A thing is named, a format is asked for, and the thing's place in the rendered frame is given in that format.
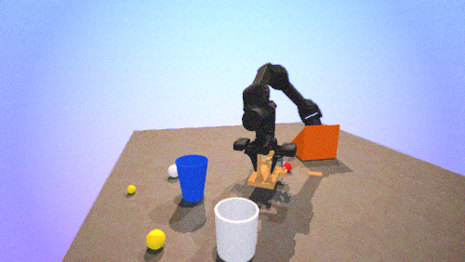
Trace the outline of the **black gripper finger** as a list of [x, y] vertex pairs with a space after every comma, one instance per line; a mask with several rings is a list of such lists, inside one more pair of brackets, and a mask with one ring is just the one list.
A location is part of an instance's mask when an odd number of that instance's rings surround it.
[[273, 156], [272, 156], [271, 174], [272, 174], [272, 172], [273, 172], [273, 170], [274, 170], [274, 168], [276, 166], [276, 163], [277, 163], [278, 159], [283, 158], [283, 157], [284, 157], [283, 155], [275, 155], [275, 154], [273, 154]]
[[253, 154], [252, 152], [246, 152], [244, 151], [244, 154], [247, 154], [253, 164], [255, 172], [257, 172], [257, 164], [258, 164], [258, 155]]

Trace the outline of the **white ball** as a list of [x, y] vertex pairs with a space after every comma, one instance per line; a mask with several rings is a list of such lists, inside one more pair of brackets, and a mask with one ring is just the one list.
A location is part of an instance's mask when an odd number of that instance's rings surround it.
[[168, 174], [169, 174], [171, 177], [177, 177], [177, 176], [178, 176], [177, 168], [176, 168], [175, 165], [171, 165], [171, 166], [168, 168]]

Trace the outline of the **white cup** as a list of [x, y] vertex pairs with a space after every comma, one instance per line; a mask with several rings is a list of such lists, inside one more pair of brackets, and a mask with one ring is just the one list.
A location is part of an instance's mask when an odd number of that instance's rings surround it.
[[259, 208], [242, 198], [215, 207], [218, 255], [226, 262], [246, 262], [255, 254]]

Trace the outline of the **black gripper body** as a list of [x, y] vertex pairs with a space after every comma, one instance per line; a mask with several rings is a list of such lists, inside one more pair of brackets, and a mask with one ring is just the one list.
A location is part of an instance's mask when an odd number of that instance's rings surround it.
[[[273, 136], [275, 133], [275, 125], [272, 126], [263, 126], [262, 128], [258, 129], [261, 130], [261, 134], [268, 134], [268, 131], [273, 132]], [[238, 138], [233, 143], [233, 149], [235, 151], [243, 151], [252, 152], [250, 138]], [[284, 142], [283, 145], [277, 145], [276, 151], [274, 151], [275, 155], [283, 155], [285, 157], [295, 157], [297, 152], [297, 144]]]

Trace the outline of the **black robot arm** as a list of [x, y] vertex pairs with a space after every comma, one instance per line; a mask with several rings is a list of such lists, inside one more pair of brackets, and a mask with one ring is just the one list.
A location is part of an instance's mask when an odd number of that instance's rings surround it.
[[263, 126], [275, 125], [277, 105], [270, 100], [269, 86], [275, 90], [282, 90], [296, 104], [300, 119], [305, 126], [322, 125], [320, 121], [322, 113], [318, 105], [311, 99], [303, 97], [290, 83], [287, 69], [281, 64], [267, 62], [258, 68], [253, 83], [243, 91], [242, 125], [248, 131], [257, 130], [251, 142], [253, 154], [268, 155], [270, 151], [276, 151], [278, 145], [272, 131], [261, 134], [261, 130], [258, 130]]

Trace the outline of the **red ball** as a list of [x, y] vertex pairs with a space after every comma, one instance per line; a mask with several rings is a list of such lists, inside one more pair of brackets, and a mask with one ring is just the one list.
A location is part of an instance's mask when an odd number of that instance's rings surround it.
[[291, 164], [285, 164], [284, 167], [287, 169], [287, 172], [289, 172], [292, 169]]

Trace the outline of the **blue cup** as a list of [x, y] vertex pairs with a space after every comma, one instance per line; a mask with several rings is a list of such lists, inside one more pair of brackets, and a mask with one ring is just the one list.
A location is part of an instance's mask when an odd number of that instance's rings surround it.
[[182, 198], [195, 203], [203, 199], [208, 159], [202, 155], [185, 155], [176, 161]]

